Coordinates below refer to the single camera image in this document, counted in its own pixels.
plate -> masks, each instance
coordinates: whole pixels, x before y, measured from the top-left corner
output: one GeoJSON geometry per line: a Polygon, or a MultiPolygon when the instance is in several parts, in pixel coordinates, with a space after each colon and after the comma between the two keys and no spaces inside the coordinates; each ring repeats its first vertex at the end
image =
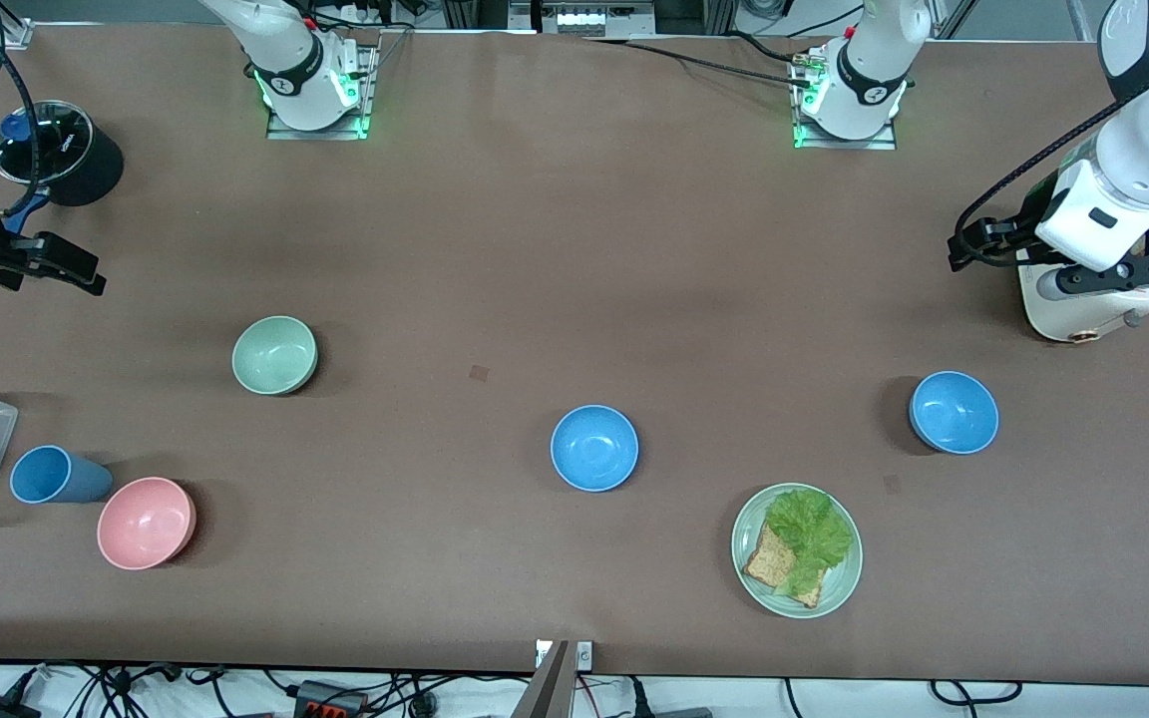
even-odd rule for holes
{"type": "Polygon", "coordinates": [[[854,518],[850,517],[849,511],[845,510],[833,495],[822,491],[820,487],[799,485],[797,482],[768,487],[749,499],[747,504],[743,504],[743,509],[738,512],[738,518],[734,518],[734,532],[730,536],[730,554],[734,557],[734,572],[738,574],[738,580],[743,584],[747,593],[763,608],[788,618],[818,618],[839,609],[858,587],[858,576],[863,572],[863,541],[862,538],[858,538],[858,527],[854,525],[854,518]],[[840,518],[843,518],[845,524],[854,534],[849,554],[845,555],[841,563],[824,573],[822,596],[818,599],[816,609],[807,609],[801,601],[795,601],[789,596],[774,595],[772,587],[743,573],[747,559],[751,557],[753,550],[756,550],[756,540],[757,536],[761,536],[761,527],[765,525],[765,514],[770,509],[770,504],[774,503],[774,499],[778,499],[779,495],[801,489],[815,489],[831,499],[840,512],[840,518]]]}

toast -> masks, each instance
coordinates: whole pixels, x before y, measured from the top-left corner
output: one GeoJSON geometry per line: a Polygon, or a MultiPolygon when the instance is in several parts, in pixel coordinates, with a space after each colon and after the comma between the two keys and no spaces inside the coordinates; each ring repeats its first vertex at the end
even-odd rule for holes
{"type": "MultiPolygon", "coordinates": [[[[778,587],[782,581],[788,580],[792,566],[797,562],[797,555],[792,554],[792,547],[785,545],[782,540],[770,531],[769,524],[761,527],[761,536],[756,540],[756,550],[747,559],[743,573],[749,578],[765,584],[765,586],[778,587]]],[[[818,586],[807,595],[793,595],[792,599],[801,601],[807,609],[818,608],[818,599],[822,596],[822,576],[827,570],[818,571],[818,586]]]]}

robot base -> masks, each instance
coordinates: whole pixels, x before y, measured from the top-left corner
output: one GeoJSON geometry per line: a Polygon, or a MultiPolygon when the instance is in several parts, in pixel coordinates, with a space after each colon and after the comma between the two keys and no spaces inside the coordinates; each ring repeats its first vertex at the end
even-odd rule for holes
{"type": "Polygon", "coordinates": [[[811,47],[810,53],[797,55],[797,61],[788,63],[788,76],[812,83],[811,87],[792,88],[792,141],[793,147],[822,147],[826,149],[897,149],[894,137],[894,117],[897,115],[897,99],[885,126],[865,140],[845,140],[825,131],[817,119],[803,108],[811,108],[820,101],[822,88],[827,83],[826,56],[822,47],[811,47]]]}
{"type": "MultiPolygon", "coordinates": [[[[1026,250],[1018,252],[1017,257],[1026,260],[1026,250]]],[[[1071,343],[1095,341],[1119,327],[1136,327],[1141,318],[1149,314],[1149,287],[1057,301],[1043,299],[1035,289],[1036,280],[1046,272],[1061,268],[1058,264],[1035,264],[1017,269],[1026,321],[1046,339],[1071,343]]]]}
{"type": "Polygon", "coordinates": [[[344,44],[345,64],[355,70],[356,79],[339,83],[339,92],[357,95],[357,103],[347,109],[334,123],[316,131],[300,131],[283,122],[272,110],[269,95],[264,94],[264,106],[269,108],[269,126],[264,137],[269,140],[365,140],[370,134],[370,113],[375,108],[375,72],[379,67],[379,49],[373,45],[357,45],[355,40],[344,44]]]}

mounting plate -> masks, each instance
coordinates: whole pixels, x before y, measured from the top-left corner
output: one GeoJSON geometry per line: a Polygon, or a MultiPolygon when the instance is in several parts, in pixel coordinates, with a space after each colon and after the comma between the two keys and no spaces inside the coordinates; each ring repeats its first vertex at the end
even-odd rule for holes
{"type": "Polygon", "coordinates": [[[379,69],[379,47],[357,46],[357,94],[361,100],[340,118],[318,131],[300,131],[286,125],[282,118],[269,113],[269,128],[264,137],[269,140],[365,140],[370,134],[370,113],[375,108],[375,74],[379,69]]]}
{"type": "MultiPolygon", "coordinates": [[[[534,641],[534,667],[543,664],[543,657],[553,648],[553,641],[534,641]]],[[[579,641],[576,646],[574,670],[579,673],[593,672],[593,641],[579,641]]]]}
{"type": "MultiPolygon", "coordinates": [[[[788,76],[793,79],[804,79],[811,83],[827,82],[826,74],[788,63],[788,76]]],[[[792,87],[792,142],[794,147],[824,147],[826,149],[897,149],[894,137],[894,119],[866,140],[842,140],[818,126],[818,123],[801,110],[801,106],[812,100],[811,87],[792,87]]]]}

plastic cup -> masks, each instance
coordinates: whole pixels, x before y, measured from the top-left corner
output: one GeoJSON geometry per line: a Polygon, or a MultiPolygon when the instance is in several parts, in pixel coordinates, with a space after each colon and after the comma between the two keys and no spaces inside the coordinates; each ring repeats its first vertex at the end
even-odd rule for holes
{"type": "Polygon", "coordinates": [[[11,495],[23,503],[86,503],[113,488],[109,469],[59,446],[30,449],[11,469],[11,495]]]}

